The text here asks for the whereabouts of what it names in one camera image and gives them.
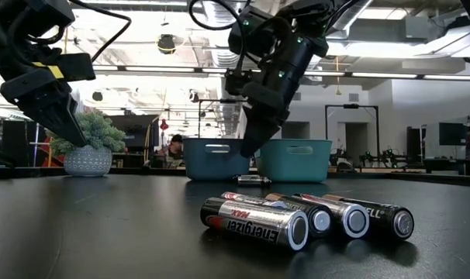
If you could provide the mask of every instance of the teal bin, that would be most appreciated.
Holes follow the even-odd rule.
[[[256,152],[258,172],[273,182],[322,182],[327,179],[332,142],[271,139]]]
[[[183,139],[187,177],[221,181],[248,174],[251,159],[240,155],[241,147],[241,139]]]

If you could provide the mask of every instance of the white textured pot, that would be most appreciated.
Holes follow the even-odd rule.
[[[66,154],[64,170],[75,177],[101,177],[109,173],[111,163],[111,150],[87,145]]]

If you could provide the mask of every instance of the potted plant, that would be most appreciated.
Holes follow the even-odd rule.
[[[87,140],[84,147],[76,147],[58,135],[47,131],[53,139],[50,147],[54,155],[65,154],[64,169],[72,176],[101,177],[109,172],[112,152],[124,150],[125,133],[111,126],[111,119],[101,112],[86,112],[75,115]]]

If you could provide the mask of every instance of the bin handle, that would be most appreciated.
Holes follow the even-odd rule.
[[[206,153],[229,153],[230,146],[226,144],[206,144],[204,151]]]
[[[313,148],[311,146],[289,146],[287,147],[287,153],[292,155],[310,155],[313,154]]]

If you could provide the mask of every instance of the aa battery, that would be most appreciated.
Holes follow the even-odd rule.
[[[237,177],[239,185],[262,185],[270,184],[271,180],[267,177],[261,177],[259,175],[240,175]]]
[[[201,208],[208,227],[286,246],[298,251],[307,242],[309,224],[302,211],[208,198]]]
[[[287,197],[282,194],[269,194],[266,199],[284,202],[287,208],[302,210],[307,215],[309,233],[312,237],[327,236],[331,229],[332,213],[325,205],[316,205],[300,198]]]
[[[360,238],[369,229],[369,218],[366,209],[343,201],[330,201],[308,194],[295,194],[294,196],[305,201],[327,206],[333,214],[336,222],[340,224],[344,233],[352,238]]]
[[[411,212],[402,206],[384,205],[369,201],[360,201],[336,195],[324,195],[323,198],[333,201],[350,202],[366,208],[371,224],[370,233],[405,240],[411,237],[414,230],[414,218]]]
[[[259,198],[250,195],[242,195],[233,192],[224,192],[221,194],[221,198],[229,199],[231,201],[246,202],[253,205],[266,205],[279,208],[287,208],[287,205],[283,201],[270,201],[266,198]]]

